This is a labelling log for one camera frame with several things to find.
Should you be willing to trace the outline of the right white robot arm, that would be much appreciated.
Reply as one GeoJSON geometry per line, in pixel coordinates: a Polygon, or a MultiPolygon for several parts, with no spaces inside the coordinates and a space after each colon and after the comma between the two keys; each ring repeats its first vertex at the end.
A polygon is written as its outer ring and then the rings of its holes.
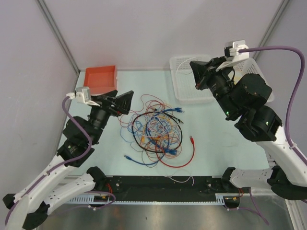
{"type": "Polygon", "coordinates": [[[226,67],[224,57],[208,62],[191,61],[190,67],[197,90],[210,90],[228,121],[248,141],[262,147],[269,167],[262,170],[228,168],[221,186],[226,192],[237,188],[270,189],[288,200],[307,197],[306,157],[297,154],[286,139],[280,117],[267,106],[272,89],[257,72],[247,72],[235,80],[236,68],[226,67]]]}

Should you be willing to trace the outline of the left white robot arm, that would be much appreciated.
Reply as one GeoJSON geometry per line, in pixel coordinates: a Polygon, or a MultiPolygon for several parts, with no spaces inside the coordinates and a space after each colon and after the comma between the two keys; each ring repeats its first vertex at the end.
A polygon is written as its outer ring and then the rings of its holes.
{"type": "Polygon", "coordinates": [[[111,116],[127,115],[134,92],[118,95],[117,90],[92,96],[89,87],[66,94],[62,109],[69,120],[63,130],[66,137],[48,166],[26,188],[3,198],[8,214],[7,230],[33,230],[70,199],[88,192],[101,192],[107,177],[97,167],[90,167],[74,181],[60,182],[78,169],[94,152],[111,116]]]}

